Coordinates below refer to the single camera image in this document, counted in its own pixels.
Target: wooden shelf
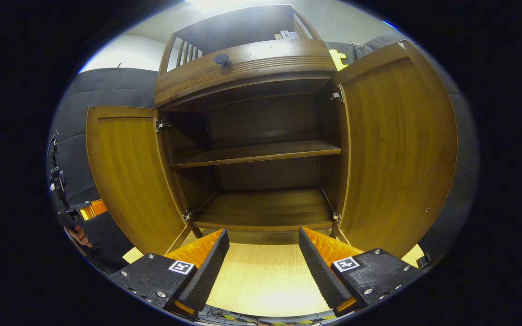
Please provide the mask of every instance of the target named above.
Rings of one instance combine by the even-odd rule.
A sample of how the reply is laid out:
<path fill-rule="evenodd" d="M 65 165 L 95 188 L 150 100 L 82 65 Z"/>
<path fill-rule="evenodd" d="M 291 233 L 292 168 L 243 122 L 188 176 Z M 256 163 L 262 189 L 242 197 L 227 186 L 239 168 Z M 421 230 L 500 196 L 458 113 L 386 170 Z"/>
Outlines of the wooden shelf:
<path fill-rule="evenodd" d="M 181 163 L 172 164 L 170 167 L 175 169 L 205 167 L 208 165 L 268 161 L 269 159 L 335 155 L 341 152 L 342 150 L 338 146 L 326 143 L 323 140 L 301 140 L 207 151 L 185 159 Z"/>
<path fill-rule="evenodd" d="M 331 215 L 316 188 L 226 192 L 207 204 L 194 225 L 240 231 L 331 229 Z"/>

